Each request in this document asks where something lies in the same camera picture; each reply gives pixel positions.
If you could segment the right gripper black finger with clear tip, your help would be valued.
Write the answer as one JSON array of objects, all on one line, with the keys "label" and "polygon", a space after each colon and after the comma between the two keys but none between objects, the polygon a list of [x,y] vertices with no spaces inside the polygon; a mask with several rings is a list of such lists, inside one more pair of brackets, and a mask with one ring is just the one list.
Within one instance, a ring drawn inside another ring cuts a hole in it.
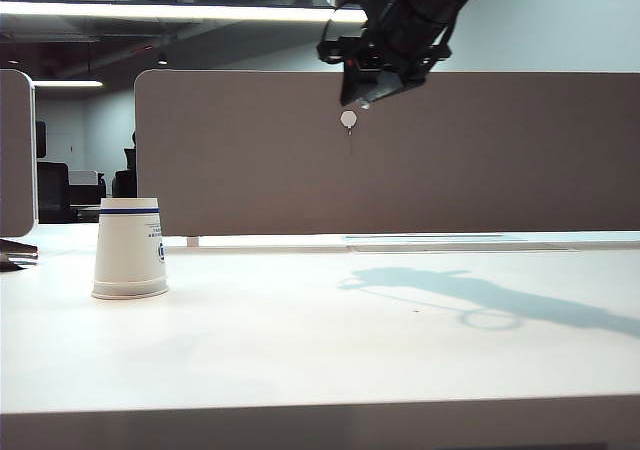
[{"label": "right gripper black finger with clear tip", "polygon": [[356,102],[362,109],[369,109],[379,100],[412,90],[416,85],[412,81],[403,81],[399,75],[383,71],[377,75],[377,80],[372,89],[366,90],[364,95]]}]

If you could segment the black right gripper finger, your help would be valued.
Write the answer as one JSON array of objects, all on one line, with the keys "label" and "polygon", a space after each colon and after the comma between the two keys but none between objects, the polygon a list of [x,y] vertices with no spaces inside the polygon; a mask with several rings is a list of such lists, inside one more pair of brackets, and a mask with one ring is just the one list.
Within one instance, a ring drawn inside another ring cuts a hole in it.
[{"label": "black right gripper finger", "polygon": [[340,104],[349,105],[366,97],[374,89],[374,71],[363,70],[357,64],[343,65]]}]

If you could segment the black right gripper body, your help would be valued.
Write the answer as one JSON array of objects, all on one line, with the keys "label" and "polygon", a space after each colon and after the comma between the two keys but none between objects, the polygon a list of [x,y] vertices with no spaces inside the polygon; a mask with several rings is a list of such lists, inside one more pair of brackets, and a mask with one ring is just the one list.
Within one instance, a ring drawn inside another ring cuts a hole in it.
[{"label": "black right gripper body", "polygon": [[436,23],[410,29],[365,23],[357,32],[338,36],[324,30],[317,56],[330,65],[357,64],[373,70],[374,85],[377,75],[386,71],[419,87],[435,64],[449,58],[449,26]]}]

